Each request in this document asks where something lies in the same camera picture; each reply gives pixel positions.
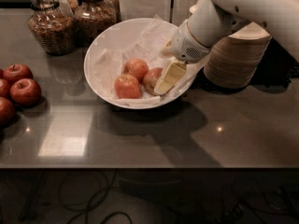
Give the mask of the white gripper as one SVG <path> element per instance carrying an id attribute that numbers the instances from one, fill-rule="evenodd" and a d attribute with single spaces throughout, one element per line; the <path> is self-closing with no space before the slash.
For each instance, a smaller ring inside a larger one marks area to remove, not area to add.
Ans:
<path id="1" fill-rule="evenodd" d="M 209 52 L 209 48 L 201 45 L 192 36 L 188 21 L 185 20 L 175 31 L 171 41 L 168 41 L 159 51 L 159 56 L 166 60 L 154 87 L 154 92 L 158 95 L 169 92 L 185 76 L 187 72 L 186 63 L 198 63 Z"/>

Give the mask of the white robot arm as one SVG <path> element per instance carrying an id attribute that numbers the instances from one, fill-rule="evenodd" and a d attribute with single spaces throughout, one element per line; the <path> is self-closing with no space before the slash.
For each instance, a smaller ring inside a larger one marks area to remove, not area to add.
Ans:
<path id="1" fill-rule="evenodd" d="M 198 63 L 222 38 L 255 22 L 299 61 L 299 0 L 202 0 L 161 50 L 162 75 L 154 87 L 159 95 L 186 78 L 189 63 Z"/>

